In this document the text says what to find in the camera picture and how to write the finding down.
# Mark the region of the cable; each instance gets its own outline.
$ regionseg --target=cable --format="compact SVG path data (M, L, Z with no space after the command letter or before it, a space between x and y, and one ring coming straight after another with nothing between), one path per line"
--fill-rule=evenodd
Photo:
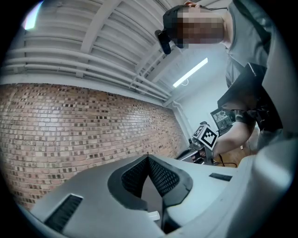
M227 7L220 7L220 8L209 8L210 11L214 11L214 10L219 10L219 9L226 9L228 10Z
M237 165L235 164L235 163L222 163L222 162L217 162L217 161L215 161L215 160L213 160L215 163L219 163L219 164L222 164L223 166L224 165L227 165L227 164L233 164L233 165L235 165L235 168L237 168Z
M220 154L218 154L218 156L220 157L220 161L222 162L223 167L225 167L225 165L224 165L224 161L223 161L223 157L222 157Z
M188 81L188 79L186 79L186 80L187 80L187 84L181 84L181 85L183 85L183 86L187 86L189 81Z
M251 155L251 146L250 146L250 140L248 140L248 147L250 149L250 155Z
M222 164L224 167L225 167L225 164L227 165L227 164L233 164L233 165L235 165L235 168L237 168L237 165L235 164L235 163L224 163L224 161L223 161L223 157L219 154L219 157L220 157L220 160L221 160L221 162L217 162L216 160L214 160L213 159L213 161L214 162L216 162L216 163L219 163L219 164Z

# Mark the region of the person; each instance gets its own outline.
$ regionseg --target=person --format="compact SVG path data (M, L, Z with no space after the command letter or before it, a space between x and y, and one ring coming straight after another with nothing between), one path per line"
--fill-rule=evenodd
M251 19L239 6L247 10ZM186 2L168 10L163 16L164 28L178 47L188 44L223 44L228 54L226 82L230 87L247 63L267 67L270 36L275 26L266 12L251 0L233 0L224 14L211 11L197 3ZM256 121L244 111L236 111L236 122L213 149L213 157L243 145L251 136ZM280 138L282 129L262 130L258 149Z

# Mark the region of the white ceiling beam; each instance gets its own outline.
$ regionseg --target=white ceiling beam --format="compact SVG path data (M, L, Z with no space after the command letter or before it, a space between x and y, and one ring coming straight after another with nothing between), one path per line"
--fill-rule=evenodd
M115 46L113 46L113 44L110 44L110 42L108 42L108 43L106 43L106 42L104 42L104 43L103 42L100 42L100 43L95 42L93 48L94 49L103 48L103 49L111 52L111 55L117 54L120 57L125 58L125 59L127 59L128 61L130 61L134 64L136 64L136 62L137 62L137 59L136 59L135 55L132 52L128 51L127 49L124 49L123 51L120 51L120 46L115 47Z
M144 72L142 72L142 76L145 76L146 73L157 63L157 61L161 61L162 57L164 56L164 53L160 53L157 58L148 66L147 69L144 70Z
M102 5L102 1L100 0L100 1L86 1L86 0L73 0L74 2L81 2L81 3L83 3L83 4L90 4L90 5L93 5L93 6L95 6L95 7L100 7L100 5ZM62 2L62 6L64 7L64 6L72 6L73 7L73 5L68 5L67 3L63 3Z
M160 58L161 58L163 55L164 55L163 52L162 52L161 54L159 54L159 56L157 56L157 58L151 63L151 65L149 65L149 67L148 67L144 72L142 72L142 74L140 74L140 71L141 71L141 69L142 69L142 68L140 68L139 71L136 72L136 75L135 75L135 77L133 78L132 82L130 83L130 86L133 85L133 83L135 82L135 80L136 80L136 78L137 78L138 75L140 75L140 76L142 76L142 77L145 76L145 74L147 73L147 71L148 71L153 65L155 65L155 63L156 63L158 60L160 60Z
M170 4L170 3L168 3L168 1L167 0L163 0L162 1L162 4L163 4L163 6L166 8L166 9L171 9L173 6Z
M185 96L185 95L190 95L190 89L187 87L182 89L180 92L175 93L173 97L169 98L166 102L164 102L163 106L166 107L174 100L177 100L178 98L181 98L182 96Z
M178 56L181 56L180 51L175 47L171 54L164 58L158 66L149 74L147 79L152 83L156 83L171 67L171 65L177 60Z
M134 55L138 56L139 58L141 58L141 56L142 56L142 52L140 51L140 49L137 49L135 47L135 44L133 42L124 41L108 31L101 31L99 36L106 40L113 42L114 44L116 44L118 46L121 46L121 47L129 50L130 52L132 52Z
M140 32L142 32L145 38L149 38L151 41L156 41L155 36L153 36L149 31L147 31L144 27L142 27L141 25L139 25L137 22L135 22L134 20L132 20L130 17L126 16L121 9L116 9L113 14L115 14L118 17L121 17L123 19L125 19L127 22L129 22L130 24L132 24L134 27L136 27Z
M147 64L148 60L160 49L160 45L156 42L151 49L149 49L141 59L141 61L135 66L135 72L139 73L144 66Z
M151 15L150 19L155 20L158 22L160 26L163 26L163 14L164 12L158 12L154 7L152 7L150 4L148 4L147 1L139 1L139 0L134 0L134 3L131 0L126 1L131 7L136 7L139 11L140 10L146 10L144 11L147 12L144 16L147 16L148 14Z
M164 82L163 80L158 81L159 85L163 85L169 92L173 90L173 85L169 85L168 83Z
M142 38L137 33L130 30L130 28L118 23L115 20L106 20L106 25L121 32L122 34L134 39L137 41L141 46L149 50L152 46L149 44L148 41L146 41L144 38Z
M129 60L128 58L125 58L125 57L121 56L120 54L118 54L118 52L110 51L109 49L103 48L102 46L96 46L96 45L94 45L93 46L93 49L94 50L99 50L101 52L105 52L105 53L107 53L109 55L112 55L115 58L118 58L118 59L120 59L120 60L122 60L122 61L124 61L126 63L129 63L129 64L134 64L135 63L133 60Z
M154 8L154 10L160 14L161 16L163 16L163 14L165 13L164 9L156 2L156 1L152 1L152 0L146 0L146 2Z
M18 30L15 38L12 40L10 48L11 49L18 49L18 48L23 48L26 45L26 41L25 41L25 35L26 34L26 30L22 27L20 27L20 29ZM26 53L25 52L21 52L21 53L16 53L14 54L14 57L26 57ZM14 73L18 73L19 69L17 67L14 68Z
M97 38L99 31L102 29L105 20L111 15L121 0L105 1L95 14L90 26L86 32L85 38L81 46L81 52L90 53L92 46ZM76 77L82 78L82 73L77 73Z
M142 7L140 4L137 4L132 0L126 0L125 3L126 5L123 5L123 8L121 9L124 14L128 16L131 15L131 18L134 18L137 22L139 22L144 26L150 23L156 29L163 27L163 22L160 20L157 20L156 17L150 11Z

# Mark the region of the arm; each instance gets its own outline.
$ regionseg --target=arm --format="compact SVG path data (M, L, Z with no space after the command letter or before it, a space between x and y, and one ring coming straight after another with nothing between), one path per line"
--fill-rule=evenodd
M214 157L242 146L250 138L255 124L255 122L246 124L236 121L226 134L218 138L213 149Z

